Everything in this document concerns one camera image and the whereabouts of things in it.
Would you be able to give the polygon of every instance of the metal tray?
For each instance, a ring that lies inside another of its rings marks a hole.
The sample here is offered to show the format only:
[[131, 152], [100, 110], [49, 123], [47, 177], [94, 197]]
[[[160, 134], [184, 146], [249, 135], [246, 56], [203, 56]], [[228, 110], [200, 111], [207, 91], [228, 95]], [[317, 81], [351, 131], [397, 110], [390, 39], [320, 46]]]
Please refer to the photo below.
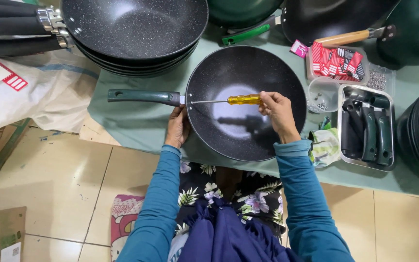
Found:
[[[359, 159], [353, 159], [353, 158], [348, 158], [345, 155], [343, 155], [342, 151], [340, 152], [340, 158], [342, 160], [344, 160], [347, 163], [351, 163], [351, 164], [357, 164], [357, 165], [362, 165], [362, 166], [366, 166], [369, 168], [373, 168], [373, 169], [377, 169], [377, 170], [381, 170], [381, 171], [386, 171], [389, 172], [391, 170], [394, 169], [395, 167], [395, 148], [394, 148], [394, 126], [395, 126], [395, 111], [394, 111], [394, 101], [392, 99], [392, 97], [390, 95], [388, 95], [386, 92], [382, 92], [382, 91], [378, 91], [378, 90], [374, 90], [365, 86], [361, 86], [361, 85], [350, 85], [350, 84], [342, 84], [340, 86], [341, 89], [344, 90], [344, 94], [346, 99], [350, 98], [350, 95], [353, 93], [358, 93], [360, 95], [359, 101], [368, 103], [369, 99], [371, 97], [381, 97], [381, 98], [387, 98], [389, 100], [389, 106], [386, 108], [384, 107], [383, 109], [386, 109], [386, 115], [389, 116], [390, 118], [390, 124], [391, 124], [391, 138], [392, 138], [392, 156], [389, 158], [391, 163], [388, 166], [383, 166], [383, 165], [379, 165], [379, 164], [375, 164], [375, 163], [370, 163], [370, 162], [364, 162], [361, 161]], [[342, 105], [339, 105], [339, 111], [338, 111], [338, 117], [337, 117], [337, 130], [338, 130], [338, 136], [339, 136], [339, 141], [342, 139]]]

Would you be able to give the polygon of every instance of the hand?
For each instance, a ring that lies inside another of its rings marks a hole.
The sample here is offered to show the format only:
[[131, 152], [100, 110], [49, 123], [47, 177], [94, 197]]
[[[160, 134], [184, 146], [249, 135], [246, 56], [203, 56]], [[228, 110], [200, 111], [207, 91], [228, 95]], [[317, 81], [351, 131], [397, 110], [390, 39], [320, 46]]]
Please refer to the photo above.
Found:
[[281, 144], [300, 140], [300, 134], [295, 127], [294, 116], [290, 99], [282, 96], [278, 92], [260, 93], [263, 103], [260, 104], [258, 111], [263, 116], [270, 116], [272, 127], [281, 139]]
[[187, 117], [187, 108], [184, 105], [175, 107], [169, 116], [168, 134], [166, 135], [166, 145], [180, 149], [190, 132], [190, 122]]

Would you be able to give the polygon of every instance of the wooden handle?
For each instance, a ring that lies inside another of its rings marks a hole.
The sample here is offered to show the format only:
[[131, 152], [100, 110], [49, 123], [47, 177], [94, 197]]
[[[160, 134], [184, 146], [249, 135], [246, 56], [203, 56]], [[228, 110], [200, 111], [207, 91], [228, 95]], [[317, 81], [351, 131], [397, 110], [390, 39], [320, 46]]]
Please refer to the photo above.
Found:
[[328, 45], [344, 45], [353, 42], [358, 42], [367, 39], [370, 36], [368, 30], [357, 31], [352, 33], [343, 33], [333, 35], [325, 38], [316, 39], [315, 42], [328, 44]]

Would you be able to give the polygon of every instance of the plastic container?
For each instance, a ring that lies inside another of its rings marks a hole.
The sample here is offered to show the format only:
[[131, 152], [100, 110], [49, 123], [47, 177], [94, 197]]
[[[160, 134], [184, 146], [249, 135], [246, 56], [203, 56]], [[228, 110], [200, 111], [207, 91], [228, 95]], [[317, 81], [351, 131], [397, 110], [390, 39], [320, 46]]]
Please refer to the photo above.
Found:
[[[341, 47], [341, 48], [349, 49], [349, 50], [352, 50], [352, 51], [358, 51], [360, 54], [362, 54], [363, 58], [361, 59], [361, 63], [363, 65], [363, 70], [364, 70], [363, 79], [360, 82], [346, 81], [346, 80], [336, 80], [336, 81], [339, 82], [339, 83], [343, 83], [343, 84], [366, 85], [366, 83], [370, 79], [370, 68], [369, 68], [368, 57], [366, 56], [366, 53], [364, 52], [363, 49], [361, 49], [359, 47], [346, 47], [346, 46], [337, 46], [337, 45], [323, 45], [323, 47], [325, 47], [327, 49]], [[308, 80], [313, 81], [315, 78], [318, 78], [320, 76], [326, 77], [326, 76], [323, 76], [323, 75], [315, 74], [315, 71], [313, 70], [313, 67], [310, 66], [313, 63], [313, 57], [311, 56], [311, 48], [306, 53], [305, 61], [306, 61], [306, 76], [307, 76]]]
[[384, 88], [384, 92], [386, 92], [388, 95], [390, 95], [392, 98], [395, 95], [395, 70], [390, 70], [388, 68], [375, 65], [372, 63], [369, 63], [369, 69], [375, 70], [381, 74], [383, 74], [386, 77], [386, 87]]
[[314, 113], [335, 112], [342, 107], [345, 95], [337, 80], [320, 76], [308, 86], [307, 108]]

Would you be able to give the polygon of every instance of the teal long sleeve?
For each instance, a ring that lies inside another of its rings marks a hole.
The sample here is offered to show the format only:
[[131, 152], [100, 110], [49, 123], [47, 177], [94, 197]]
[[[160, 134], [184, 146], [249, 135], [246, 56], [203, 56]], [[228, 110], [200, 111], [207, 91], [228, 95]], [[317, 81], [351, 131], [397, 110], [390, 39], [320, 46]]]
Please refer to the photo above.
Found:
[[176, 229], [180, 152], [163, 146], [134, 230], [116, 262], [165, 262]]
[[306, 262], [352, 262], [308, 157], [310, 145], [309, 140], [274, 145], [287, 200], [290, 247]]

